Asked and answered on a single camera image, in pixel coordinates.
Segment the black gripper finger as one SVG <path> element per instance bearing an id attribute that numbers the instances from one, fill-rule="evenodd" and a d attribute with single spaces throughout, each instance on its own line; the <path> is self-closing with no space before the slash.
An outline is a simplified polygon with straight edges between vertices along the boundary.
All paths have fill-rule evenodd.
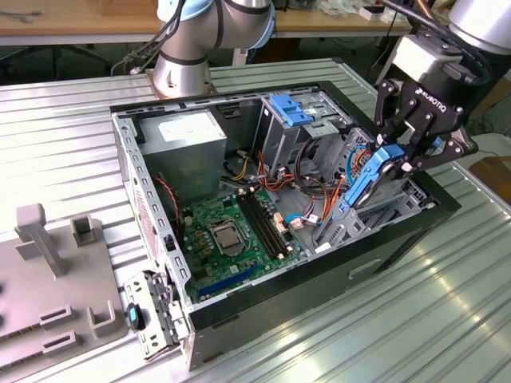
<path id="1" fill-rule="evenodd" d="M 379 88 L 374 111 L 374 123 L 378 127 L 378 146 L 395 144 L 405 131 L 406 118 L 418 107 L 418 99 L 412 95 L 414 85 L 409 81 L 384 79 Z"/>
<path id="2" fill-rule="evenodd" d="M 393 176 L 409 176 L 413 172 L 434 168 L 478 151 L 477 144 L 462 126 L 450 132 L 445 139 L 442 139 L 442 134 L 430 135 L 430 128 L 436 121 L 434 114 L 420 117 L 418 126 L 405 146 L 404 157 L 394 163 Z"/>

